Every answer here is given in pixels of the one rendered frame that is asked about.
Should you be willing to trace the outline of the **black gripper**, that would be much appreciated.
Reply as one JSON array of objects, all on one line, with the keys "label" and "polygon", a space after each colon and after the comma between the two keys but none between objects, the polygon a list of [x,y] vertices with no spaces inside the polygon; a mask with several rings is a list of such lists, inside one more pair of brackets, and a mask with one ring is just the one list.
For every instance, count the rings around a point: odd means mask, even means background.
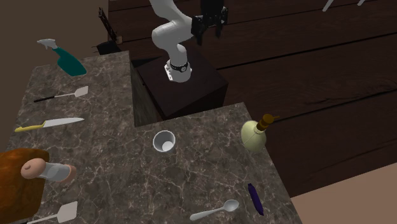
[{"label": "black gripper", "polygon": [[191,33],[195,36],[197,44],[202,45],[202,35],[207,28],[216,28],[216,37],[220,38],[222,28],[228,20],[228,8],[225,0],[200,0],[200,12],[192,18]]}]

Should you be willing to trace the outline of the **dark robot stand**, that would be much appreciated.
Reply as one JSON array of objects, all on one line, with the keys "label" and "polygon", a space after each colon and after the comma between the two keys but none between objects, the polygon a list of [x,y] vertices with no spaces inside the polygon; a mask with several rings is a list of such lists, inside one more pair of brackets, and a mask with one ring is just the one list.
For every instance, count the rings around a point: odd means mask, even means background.
[{"label": "dark robot stand", "polygon": [[137,68],[150,97],[163,120],[222,107],[228,82],[191,45],[185,45],[192,67],[190,79],[184,83],[170,81],[164,69],[169,57],[161,56]]}]

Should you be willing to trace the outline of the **dark lattice floor stand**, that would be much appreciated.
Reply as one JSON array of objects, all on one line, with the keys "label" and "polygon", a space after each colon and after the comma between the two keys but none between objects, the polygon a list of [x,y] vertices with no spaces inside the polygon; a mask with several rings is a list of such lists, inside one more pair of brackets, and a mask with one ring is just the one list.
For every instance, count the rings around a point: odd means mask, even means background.
[{"label": "dark lattice floor stand", "polygon": [[96,45],[96,49],[100,55],[110,54],[110,53],[117,53],[121,52],[120,47],[118,46],[122,43],[122,37],[117,36],[116,32],[111,27],[109,20],[103,10],[103,8],[99,7],[98,17],[100,18],[101,22],[103,23],[105,29],[107,30],[109,40],[105,41],[101,44]]}]

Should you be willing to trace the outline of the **pale green bottle, brown pump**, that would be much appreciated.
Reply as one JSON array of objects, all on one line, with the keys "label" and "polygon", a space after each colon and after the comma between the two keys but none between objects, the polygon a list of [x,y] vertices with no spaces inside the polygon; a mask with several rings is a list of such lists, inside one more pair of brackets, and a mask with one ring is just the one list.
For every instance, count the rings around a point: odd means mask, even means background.
[{"label": "pale green bottle, brown pump", "polygon": [[241,128],[241,139],[245,149],[249,151],[261,151],[266,148],[267,136],[265,131],[268,126],[280,116],[264,114],[259,122],[250,120]]}]

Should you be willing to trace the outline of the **white cup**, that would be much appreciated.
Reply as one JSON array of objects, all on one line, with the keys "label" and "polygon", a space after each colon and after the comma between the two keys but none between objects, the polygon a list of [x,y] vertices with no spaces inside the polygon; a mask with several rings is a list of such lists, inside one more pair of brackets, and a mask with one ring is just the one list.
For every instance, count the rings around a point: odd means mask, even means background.
[{"label": "white cup", "polygon": [[153,138],[153,147],[159,152],[171,151],[176,143],[175,135],[169,130],[161,130]]}]

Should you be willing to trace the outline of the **white legged furniture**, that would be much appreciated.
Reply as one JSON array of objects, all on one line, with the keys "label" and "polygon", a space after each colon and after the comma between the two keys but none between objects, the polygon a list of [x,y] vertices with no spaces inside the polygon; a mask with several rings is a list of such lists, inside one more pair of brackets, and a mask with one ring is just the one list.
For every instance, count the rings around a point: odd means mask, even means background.
[{"label": "white legged furniture", "polygon": [[[365,1],[366,0],[359,0],[357,5],[361,6]],[[322,12],[326,12],[333,2],[334,0],[328,0],[322,9]]]}]

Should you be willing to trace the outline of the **teal spray bottle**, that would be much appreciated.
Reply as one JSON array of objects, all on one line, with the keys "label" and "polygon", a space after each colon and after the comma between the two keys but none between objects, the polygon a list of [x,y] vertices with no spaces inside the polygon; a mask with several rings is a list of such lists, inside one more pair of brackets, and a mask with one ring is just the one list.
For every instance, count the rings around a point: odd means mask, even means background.
[{"label": "teal spray bottle", "polygon": [[58,56],[57,65],[69,76],[80,76],[87,73],[82,63],[69,52],[56,45],[54,39],[40,39],[37,43],[45,48],[50,47]]}]

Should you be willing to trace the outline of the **purple pen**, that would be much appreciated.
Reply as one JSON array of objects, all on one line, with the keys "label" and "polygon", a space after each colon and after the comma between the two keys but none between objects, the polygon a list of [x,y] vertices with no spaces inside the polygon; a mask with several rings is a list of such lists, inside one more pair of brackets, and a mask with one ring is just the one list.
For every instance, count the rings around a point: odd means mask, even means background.
[{"label": "purple pen", "polygon": [[247,189],[249,191],[251,200],[253,202],[253,205],[254,205],[256,211],[258,212],[258,214],[263,216],[264,215],[264,210],[263,210],[263,206],[262,206],[262,203],[260,201],[260,198],[258,196],[258,193],[256,191],[256,188],[251,183],[248,183],[247,184]]}]

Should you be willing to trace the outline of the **grey spoon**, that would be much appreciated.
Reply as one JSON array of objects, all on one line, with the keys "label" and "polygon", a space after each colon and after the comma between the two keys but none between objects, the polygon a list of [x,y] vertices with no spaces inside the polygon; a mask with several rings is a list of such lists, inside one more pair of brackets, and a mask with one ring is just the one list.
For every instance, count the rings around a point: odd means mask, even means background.
[{"label": "grey spoon", "polygon": [[202,211],[202,212],[199,212],[199,213],[192,214],[190,216],[190,220],[191,221],[199,220],[199,219],[201,219],[203,217],[209,216],[210,214],[213,214],[213,213],[218,212],[218,211],[232,212],[232,211],[236,210],[238,207],[239,207],[239,202],[237,200],[230,199],[230,200],[227,200],[223,204],[223,206],[220,207],[220,208],[212,209],[212,210],[208,210],[208,211]]}]

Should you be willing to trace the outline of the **grey roller with tan ends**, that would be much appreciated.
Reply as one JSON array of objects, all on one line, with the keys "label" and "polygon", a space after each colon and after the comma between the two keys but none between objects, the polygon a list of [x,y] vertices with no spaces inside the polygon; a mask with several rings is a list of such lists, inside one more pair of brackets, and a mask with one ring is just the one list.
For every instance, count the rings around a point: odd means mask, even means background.
[{"label": "grey roller with tan ends", "polygon": [[76,176],[76,168],[67,164],[45,162],[42,158],[27,161],[20,173],[25,179],[42,178],[48,181],[69,183]]}]

